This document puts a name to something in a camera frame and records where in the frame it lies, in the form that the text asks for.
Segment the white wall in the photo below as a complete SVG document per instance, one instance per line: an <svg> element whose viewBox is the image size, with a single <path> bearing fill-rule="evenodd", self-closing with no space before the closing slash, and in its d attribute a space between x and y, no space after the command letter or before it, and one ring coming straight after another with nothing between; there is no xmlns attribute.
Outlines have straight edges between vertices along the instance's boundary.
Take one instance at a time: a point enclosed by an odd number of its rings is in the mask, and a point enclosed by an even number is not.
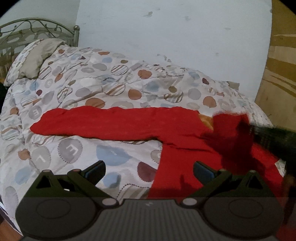
<svg viewBox="0 0 296 241"><path fill-rule="evenodd" d="M76 22L80 0L20 0L1 18L0 25L29 17L48 18L69 28Z"/></svg>
<svg viewBox="0 0 296 241"><path fill-rule="evenodd" d="M239 82L240 91L255 98L267 59L270 10L271 0L81 0L76 24L80 46L152 64L169 64L165 55L215 80Z"/></svg>

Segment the headboard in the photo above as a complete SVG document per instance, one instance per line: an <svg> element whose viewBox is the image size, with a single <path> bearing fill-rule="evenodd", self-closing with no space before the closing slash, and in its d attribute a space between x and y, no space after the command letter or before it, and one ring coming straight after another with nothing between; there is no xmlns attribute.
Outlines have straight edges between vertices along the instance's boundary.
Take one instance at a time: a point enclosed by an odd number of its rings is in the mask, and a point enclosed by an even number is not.
<svg viewBox="0 0 296 241"><path fill-rule="evenodd" d="M45 18L21 18L0 26L0 81L3 80L17 57L37 39L59 38L69 46L77 47L79 26L73 31L66 26Z"/></svg>

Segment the bed sheet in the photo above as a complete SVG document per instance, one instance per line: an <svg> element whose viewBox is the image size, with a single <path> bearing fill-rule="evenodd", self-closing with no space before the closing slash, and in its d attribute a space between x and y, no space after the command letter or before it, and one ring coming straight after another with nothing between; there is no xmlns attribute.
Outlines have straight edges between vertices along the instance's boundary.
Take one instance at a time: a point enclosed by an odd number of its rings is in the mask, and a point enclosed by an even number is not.
<svg viewBox="0 0 296 241"><path fill-rule="evenodd" d="M227 82L214 81L196 70L148 64L109 50L60 46L44 61L36 80L13 82L0 115L0 196L16 226L16 207L44 169L65 174L103 160L106 175L97 187L122 201L145 197L158 168L162 145L155 140L102 141L32 133L30 126L48 110L83 105L181 106L208 116L220 111L246 112L251 122L271 124L254 102Z"/></svg>

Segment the ribbed gray surface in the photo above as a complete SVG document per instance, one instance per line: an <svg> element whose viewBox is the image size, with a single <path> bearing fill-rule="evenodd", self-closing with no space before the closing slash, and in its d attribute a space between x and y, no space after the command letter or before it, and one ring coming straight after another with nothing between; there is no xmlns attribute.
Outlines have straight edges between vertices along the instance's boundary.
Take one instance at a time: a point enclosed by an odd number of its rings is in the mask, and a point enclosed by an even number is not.
<svg viewBox="0 0 296 241"><path fill-rule="evenodd" d="M196 210L174 200L125 200L104 210L95 224L67 241L233 241L210 229ZM277 241L273 236L262 241Z"/></svg>

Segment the bed post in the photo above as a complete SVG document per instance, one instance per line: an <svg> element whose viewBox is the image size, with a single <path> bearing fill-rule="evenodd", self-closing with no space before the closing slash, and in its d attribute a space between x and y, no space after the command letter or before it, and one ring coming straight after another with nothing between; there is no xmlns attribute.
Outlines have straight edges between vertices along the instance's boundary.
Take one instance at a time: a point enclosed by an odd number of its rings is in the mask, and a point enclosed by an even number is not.
<svg viewBox="0 0 296 241"><path fill-rule="evenodd" d="M73 47L78 47L78 40L79 40L79 30L80 27L78 25L75 25L73 27L74 29L74 40L73 40Z"/></svg>

